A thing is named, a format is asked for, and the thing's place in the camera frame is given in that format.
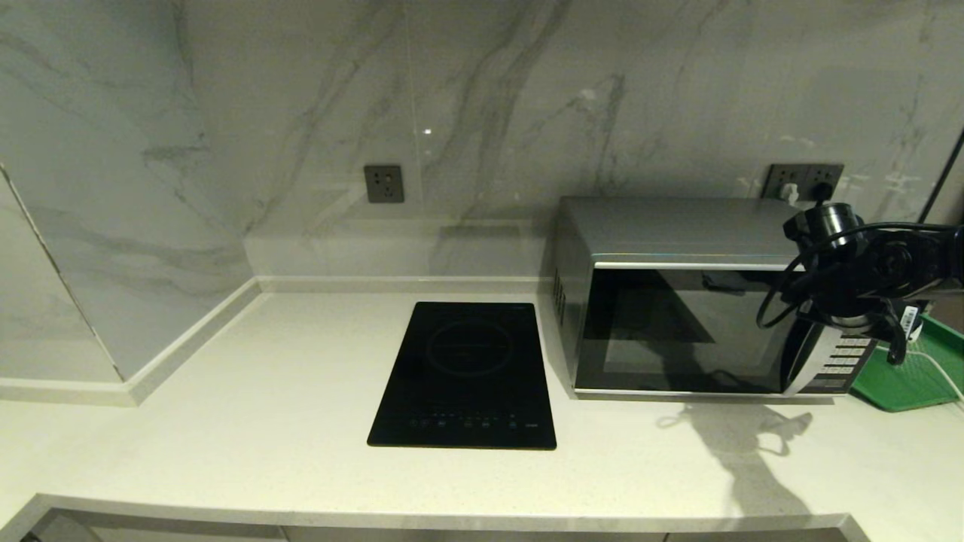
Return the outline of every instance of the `black glass cooktop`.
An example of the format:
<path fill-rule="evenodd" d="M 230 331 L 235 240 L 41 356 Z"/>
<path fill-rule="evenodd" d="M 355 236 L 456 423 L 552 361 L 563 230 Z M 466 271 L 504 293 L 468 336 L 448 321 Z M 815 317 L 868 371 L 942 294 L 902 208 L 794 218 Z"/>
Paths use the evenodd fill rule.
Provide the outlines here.
<path fill-rule="evenodd" d="M 555 449 L 532 304 L 415 304 L 368 443 Z"/>

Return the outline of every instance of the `silver microwave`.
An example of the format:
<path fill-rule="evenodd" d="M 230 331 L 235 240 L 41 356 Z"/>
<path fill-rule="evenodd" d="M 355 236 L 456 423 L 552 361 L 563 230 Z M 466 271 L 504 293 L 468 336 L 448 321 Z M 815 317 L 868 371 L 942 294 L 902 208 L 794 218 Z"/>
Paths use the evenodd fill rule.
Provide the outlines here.
<path fill-rule="evenodd" d="M 870 339 L 799 316 L 755 322 L 797 254 L 782 228 L 795 213 L 776 200 L 563 198 L 552 295 L 576 393 L 846 393 Z"/>

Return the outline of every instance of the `gray wall socket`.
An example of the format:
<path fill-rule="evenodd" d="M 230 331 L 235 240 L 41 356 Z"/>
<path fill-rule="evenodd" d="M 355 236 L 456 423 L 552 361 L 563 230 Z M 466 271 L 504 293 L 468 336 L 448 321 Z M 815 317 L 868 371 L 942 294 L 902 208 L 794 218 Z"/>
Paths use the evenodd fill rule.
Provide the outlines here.
<path fill-rule="evenodd" d="M 364 183 L 369 203 L 403 203 L 401 166 L 365 166 Z"/>
<path fill-rule="evenodd" d="M 815 202 L 814 188 L 826 182 L 837 190 L 837 183 L 844 172 L 844 164 L 773 164 L 763 186 L 764 198 L 780 198 L 785 184 L 795 183 L 800 194 L 799 201 Z"/>

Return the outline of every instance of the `kitchen counter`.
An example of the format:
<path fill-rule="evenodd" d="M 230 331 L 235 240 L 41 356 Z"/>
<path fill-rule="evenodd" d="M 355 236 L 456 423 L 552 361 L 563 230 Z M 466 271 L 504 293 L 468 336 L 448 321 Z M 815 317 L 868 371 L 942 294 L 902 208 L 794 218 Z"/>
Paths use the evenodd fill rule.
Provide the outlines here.
<path fill-rule="evenodd" d="M 538 301 L 557 450 L 365 444 L 419 300 Z M 964 536 L 958 406 L 578 400 L 550 312 L 535 293 L 264 293 L 138 408 L 0 401 L 0 542 L 50 507 L 653 532 L 852 517 L 874 542 Z"/>

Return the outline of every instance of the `green dish rack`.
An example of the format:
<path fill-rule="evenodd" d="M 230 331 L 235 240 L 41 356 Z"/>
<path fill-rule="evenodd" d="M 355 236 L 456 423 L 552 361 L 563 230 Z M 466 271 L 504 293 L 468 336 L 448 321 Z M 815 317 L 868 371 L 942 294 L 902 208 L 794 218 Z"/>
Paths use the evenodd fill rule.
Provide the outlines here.
<path fill-rule="evenodd" d="M 964 335 L 930 316 L 924 316 L 920 338 L 907 346 L 902 365 L 887 363 L 887 353 L 874 350 L 850 392 L 880 410 L 901 412 L 957 400 L 941 373 L 923 356 L 929 354 L 964 389 Z"/>

